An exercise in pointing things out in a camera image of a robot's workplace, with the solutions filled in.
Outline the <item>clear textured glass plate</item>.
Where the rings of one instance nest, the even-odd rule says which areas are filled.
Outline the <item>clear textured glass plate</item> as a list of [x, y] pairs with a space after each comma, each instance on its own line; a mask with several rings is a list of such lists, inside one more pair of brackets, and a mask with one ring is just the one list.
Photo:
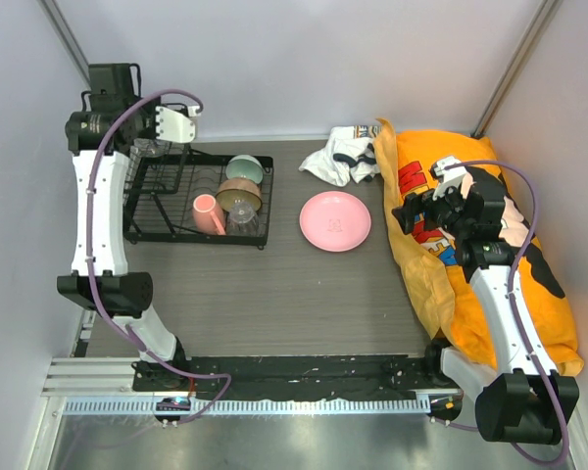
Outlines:
[[169, 152], [170, 145], [163, 140], [138, 138], [133, 141], [130, 152], [138, 159], [157, 159]]

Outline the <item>pink plate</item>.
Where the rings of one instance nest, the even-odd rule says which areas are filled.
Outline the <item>pink plate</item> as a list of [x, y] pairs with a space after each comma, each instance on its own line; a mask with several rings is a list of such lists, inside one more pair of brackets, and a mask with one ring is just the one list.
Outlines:
[[303, 236], [316, 248], [342, 253], [359, 247], [371, 230], [367, 206], [341, 191], [318, 193], [303, 205], [299, 215]]

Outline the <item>clear glass cup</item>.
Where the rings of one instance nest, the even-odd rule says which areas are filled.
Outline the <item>clear glass cup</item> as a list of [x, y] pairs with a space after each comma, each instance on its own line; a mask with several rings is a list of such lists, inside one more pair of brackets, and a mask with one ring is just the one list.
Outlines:
[[227, 235], [254, 237], [259, 233], [259, 226], [259, 216], [250, 203], [240, 201], [230, 207], [225, 228]]

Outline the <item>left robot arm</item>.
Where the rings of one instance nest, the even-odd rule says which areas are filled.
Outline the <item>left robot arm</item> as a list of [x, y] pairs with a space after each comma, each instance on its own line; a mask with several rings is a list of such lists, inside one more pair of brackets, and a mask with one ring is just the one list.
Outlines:
[[128, 268], [123, 246], [123, 191], [133, 141], [151, 137], [160, 98], [141, 98], [138, 64], [92, 64], [81, 108], [65, 125], [77, 183], [77, 235], [71, 272], [58, 292], [96, 312], [139, 350], [131, 367], [136, 391], [189, 385], [182, 344], [155, 311], [153, 280]]

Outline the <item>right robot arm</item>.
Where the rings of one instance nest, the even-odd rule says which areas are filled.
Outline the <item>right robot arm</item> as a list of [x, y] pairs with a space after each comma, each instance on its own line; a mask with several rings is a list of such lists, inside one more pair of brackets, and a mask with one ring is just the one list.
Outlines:
[[438, 347], [422, 364], [424, 378], [436, 387], [453, 380], [462, 388], [487, 442], [562, 445], [579, 389], [549, 357], [521, 290], [520, 261], [532, 232], [513, 226], [514, 205], [505, 186], [483, 168], [449, 159], [430, 172], [436, 186], [408, 195], [392, 213], [406, 234], [423, 222], [455, 239], [455, 258], [484, 313], [496, 365], [474, 363], [455, 347]]

